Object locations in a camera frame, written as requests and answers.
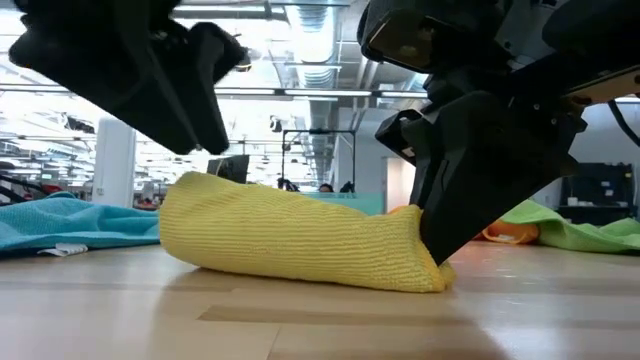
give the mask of computer monitor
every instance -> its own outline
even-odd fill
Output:
[[[209,160],[207,173],[239,184],[247,182],[249,155],[236,155],[224,159]]]

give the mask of yellow knit cloth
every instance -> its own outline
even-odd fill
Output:
[[[160,242],[188,263],[226,272],[407,292],[440,292],[419,237],[420,209],[367,216],[301,194],[187,173],[160,210]]]

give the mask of blue towel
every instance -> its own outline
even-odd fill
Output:
[[[57,243],[90,249],[157,244],[158,214],[92,204],[69,193],[0,207],[0,253]]]

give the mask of green towel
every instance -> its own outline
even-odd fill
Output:
[[[597,253],[640,250],[640,223],[633,219],[602,227],[570,224],[555,211],[526,200],[506,213],[502,220],[511,224],[537,224],[539,241],[547,246]]]

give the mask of wooden floor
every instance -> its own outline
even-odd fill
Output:
[[[640,359],[640,258],[471,244],[443,294],[199,270],[159,247],[0,262],[0,358]]]

